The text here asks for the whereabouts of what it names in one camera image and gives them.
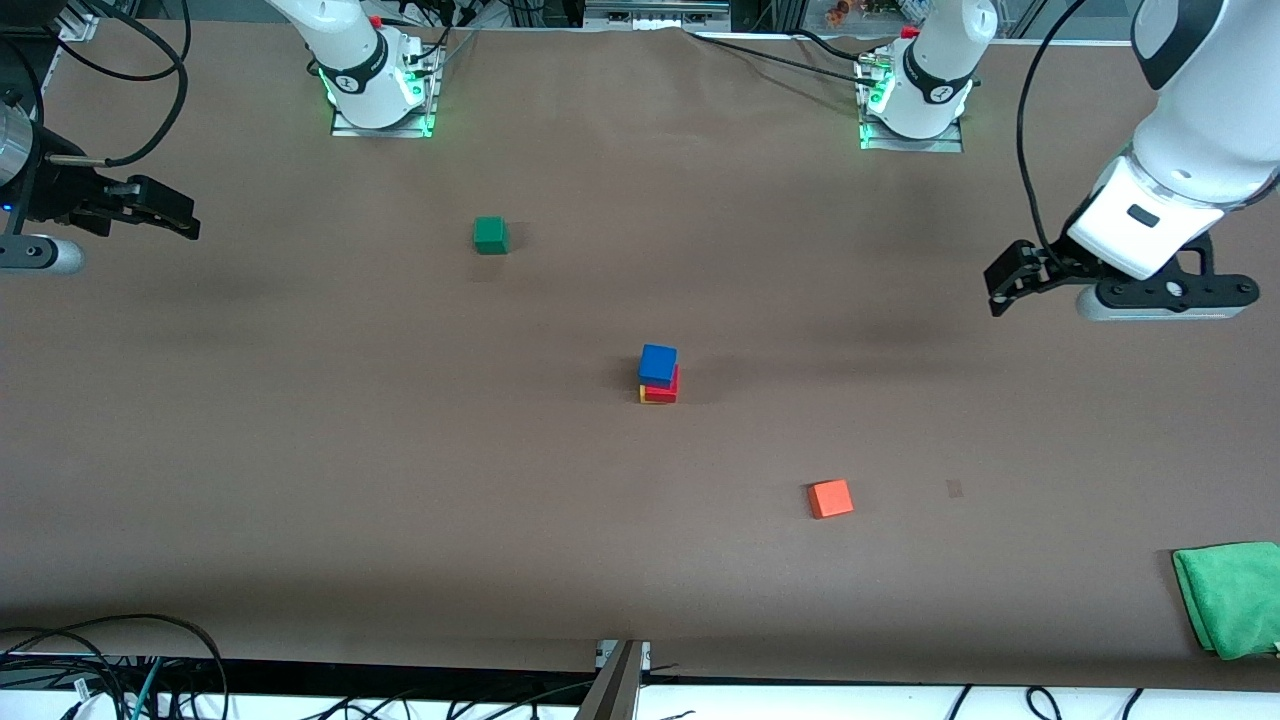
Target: metal leg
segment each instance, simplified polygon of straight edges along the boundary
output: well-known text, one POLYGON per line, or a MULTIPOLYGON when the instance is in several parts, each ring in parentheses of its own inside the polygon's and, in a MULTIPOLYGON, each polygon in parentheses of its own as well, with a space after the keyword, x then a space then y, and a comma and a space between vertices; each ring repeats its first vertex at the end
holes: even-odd
POLYGON ((622 641, 595 676, 575 720, 632 720, 640 692, 644 643, 622 641))

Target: green cube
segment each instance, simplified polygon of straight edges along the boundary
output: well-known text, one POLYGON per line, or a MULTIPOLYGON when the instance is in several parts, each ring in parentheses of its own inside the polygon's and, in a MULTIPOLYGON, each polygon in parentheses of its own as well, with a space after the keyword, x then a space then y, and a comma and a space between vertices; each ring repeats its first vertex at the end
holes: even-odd
POLYGON ((506 255, 511 252, 507 243, 507 223, 500 217, 476 218, 472 240, 480 255, 506 255))

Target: orange cube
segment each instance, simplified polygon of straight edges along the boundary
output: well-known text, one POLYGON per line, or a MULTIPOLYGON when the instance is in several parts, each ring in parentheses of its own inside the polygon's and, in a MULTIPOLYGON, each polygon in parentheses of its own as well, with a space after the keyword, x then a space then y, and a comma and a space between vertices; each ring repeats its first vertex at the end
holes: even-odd
POLYGON ((854 511, 854 498, 844 478, 809 486, 809 511, 815 520, 854 511))

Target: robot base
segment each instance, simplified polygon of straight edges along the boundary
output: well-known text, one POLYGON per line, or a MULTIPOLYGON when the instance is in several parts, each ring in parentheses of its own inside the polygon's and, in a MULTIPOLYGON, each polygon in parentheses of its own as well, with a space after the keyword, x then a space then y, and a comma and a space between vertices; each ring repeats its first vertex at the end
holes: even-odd
MULTIPOLYGON (((411 55, 421 54, 422 41, 408 36, 408 53, 411 55)), ((407 79, 407 85, 410 91, 415 95, 421 95, 425 100, 421 105, 410 110, 398 123, 384 128, 362 128, 353 126, 334 108, 333 122, 329 126, 330 135, 333 137, 431 137, 435 133, 435 113, 440 105, 440 85, 444 78, 445 56, 445 49, 442 46, 416 65, 406 68, 412 76, 421 76, 407 79)))
MULTIPOLYGON (((893 82, 893 60, 878 51, 863 53, 854 63, 854 76, 872 78, 882 85, 893 82)), ((888 129, 868 106, 878 100, 878 87, 858 86, 858 136, 863 150, 901 150, 906 152, 964 152, 960 122, 952 120, 937 137, 914 140, 888 129)))

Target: silver metal cylinder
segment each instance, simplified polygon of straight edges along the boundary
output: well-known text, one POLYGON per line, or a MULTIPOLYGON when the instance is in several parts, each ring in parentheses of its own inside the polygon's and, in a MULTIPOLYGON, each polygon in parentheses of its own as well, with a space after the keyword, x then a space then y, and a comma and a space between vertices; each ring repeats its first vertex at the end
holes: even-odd
POLYGON ((0 184, 12 181, 31 156, 31 119, 20 108, 0 105, 0 184))

